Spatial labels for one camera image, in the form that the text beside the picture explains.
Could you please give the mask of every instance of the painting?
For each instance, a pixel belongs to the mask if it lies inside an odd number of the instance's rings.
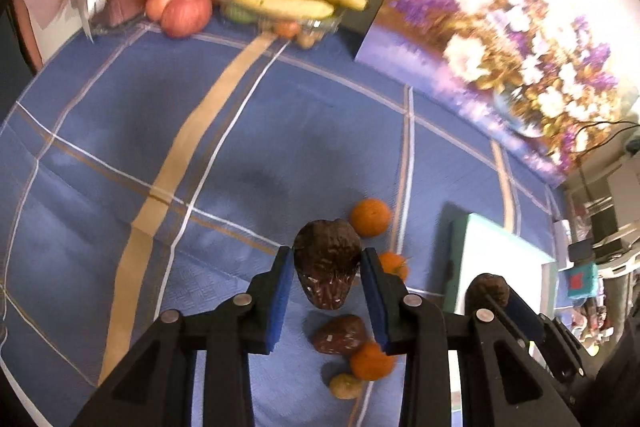
[[[384,0],[356,60],[426,93],[558,185],[609,135],[596,123],[624,111],[611,55],[572,0]]]

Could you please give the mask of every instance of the tablecloth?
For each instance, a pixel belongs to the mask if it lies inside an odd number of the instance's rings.
[[[160,311],[215,308],[307,221],[365,197],[394,214],[365,245],[406,256],[407,286],[436,301],[461,214],[554,254],[559,194],[355,63],[360,40],[341,31],[304,51],[214,18],[173,41],[141,23],[95,44],[76,35],[46,64],[0,134],[0,366],[38,425],[68,426]],[[338,312],[294,282],[280,343],[250,357],[257,426],[398,423],[402,360],[356,402],[330,395],[347,363],[306,336],[343,313],[367,316],[357,280]],[[201,402],[196,389],[194,425]]]

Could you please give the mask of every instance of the clear plastic container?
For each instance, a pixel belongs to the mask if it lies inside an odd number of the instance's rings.
[[[281,19],[256,12],[234,0],[218,0],[220,15],[225,21],[255,25],[259,32],[271,32],[283,39],[294,41],[308,50],[327,33],[335,33],[342,21],[344,10],[337,8],[331,17],[320,20]]]

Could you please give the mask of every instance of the silver screw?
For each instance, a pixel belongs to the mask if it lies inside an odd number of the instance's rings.
[[[411,306],[412,308],[417,308],[422,304],[422,297],[416,295],[415,293],[409,293],[409,295],[405,295],[402,302],[407,306]]]
[[[160,320],[165,324],[172,324],[180,318],[178,310],[166,310],[160,314]]]
[[[492,320],[494,320],[495,315],[494,312],[488,310],[487,308],[480,308],[476,312],[476,317],[478,317],[478,320],[482,322],[491,322]]]
[[[251,304],[252,298],[248,293],[239,293],[234,297],[234,304],[236,306],[247,306]]]

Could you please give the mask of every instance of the wire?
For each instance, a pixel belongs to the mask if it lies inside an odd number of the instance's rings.
[[[636,123],[634,121],[631,120],[617,120],[617,121],[609,121],[609,120],[602,120],[602,121],[597,121],[597,122],[590,122],[587,125],[583,125],[582,127],[580,127],[580,129],[578,129],[578,132],[575,134],[575,136],[577,137],[578,134],[580,134],[581,131],[584,131],[585,129],[588,129],[589,127],[594,127],[600,124],[609,124],[609,125],[617,125],[620,123],[628,123],[630,124],[628,127],[625,127],[624,129],[620,129],[618,131],[616,131],[615,133],[613,133],[611,136],[609,136],[609,138],[607,138],[606,140],[604,140],[601,143],[598,143],[597,145],[594,145],[593,147],[589,147],[587,150],[581,151],[576,157],[575,157],[575,161],[578,165],[578,172],[580,174],[580,181],[582,182],[582,186],[584,187],[584,191],[587,194],[587,197],[589,198],[589,201],[594,201],[593,198],[593,194],[591,194],[591,189],[589,188],[589,184],[587,183],[587,178],[584,175],[584,170],[582,169],[582,157],[591,152],[594,151],[604,145],[606,145],[607,143],[609,143],[610,141],[612,141],[618,134],[620,134],[621,132],[625,132],[628,131],[629,129],[635,129],[637,127],[640,127],[639,123]]]

